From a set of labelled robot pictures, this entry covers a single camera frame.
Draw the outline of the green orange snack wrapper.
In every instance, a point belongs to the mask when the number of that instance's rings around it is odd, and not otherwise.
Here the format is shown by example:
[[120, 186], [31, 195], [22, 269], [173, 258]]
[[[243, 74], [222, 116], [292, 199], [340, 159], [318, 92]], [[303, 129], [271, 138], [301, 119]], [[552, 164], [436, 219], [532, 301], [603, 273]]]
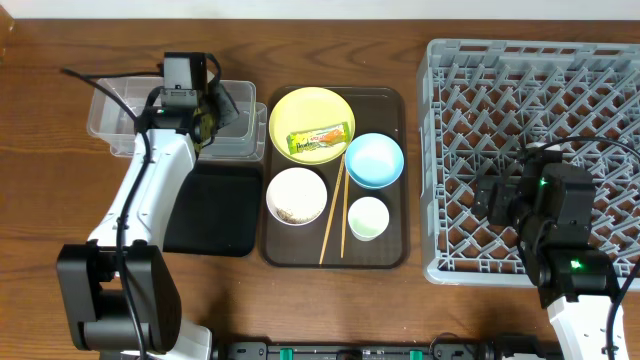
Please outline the green orange snack wrapper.
[[346, 143], [349, 139], [350, 130], [347, 122], [324, 128], [292, 132], [286, 138], [291, 155], [333, 147], [339, 143]]

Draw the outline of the white bowl with residue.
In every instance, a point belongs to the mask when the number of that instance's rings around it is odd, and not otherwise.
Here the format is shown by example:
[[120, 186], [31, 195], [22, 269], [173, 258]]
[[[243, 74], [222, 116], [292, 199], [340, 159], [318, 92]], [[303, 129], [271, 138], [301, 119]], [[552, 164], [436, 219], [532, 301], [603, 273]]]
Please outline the white bowl with residue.
[[314, 171], [293, 167], [279, 172], [269, 183], [266, 204], [270, 214], [289, 226], [313, 222], [324, 211], [327, 187]]

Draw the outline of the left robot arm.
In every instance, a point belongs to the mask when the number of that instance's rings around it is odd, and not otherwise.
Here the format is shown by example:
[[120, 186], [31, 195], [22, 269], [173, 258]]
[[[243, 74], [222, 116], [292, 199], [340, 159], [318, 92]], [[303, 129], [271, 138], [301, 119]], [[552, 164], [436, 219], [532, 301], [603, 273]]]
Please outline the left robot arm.
[[56, 271], [79, 350], [139, 359], [211, 359], [213, 333], [182, 314], [163, 258], [170, 217], [201, 147], [238, 116], [214, 81], [159, 86], [133, 115], [134, 154], [107, 214], [83, 244], [62, 247]]

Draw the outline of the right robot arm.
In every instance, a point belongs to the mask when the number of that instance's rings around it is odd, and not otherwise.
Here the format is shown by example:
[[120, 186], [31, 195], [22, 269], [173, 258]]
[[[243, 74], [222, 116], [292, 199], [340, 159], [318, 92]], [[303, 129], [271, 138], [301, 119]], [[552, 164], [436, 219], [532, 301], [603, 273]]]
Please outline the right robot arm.
[[512, 182], [480, 175], [472, 212], [511, 227], [529, 281], [566, 359], [626, 359], [620, 285], [611, 258], [590, 245], [592, 174], [564, 162], [560, 149], [527, 148]]

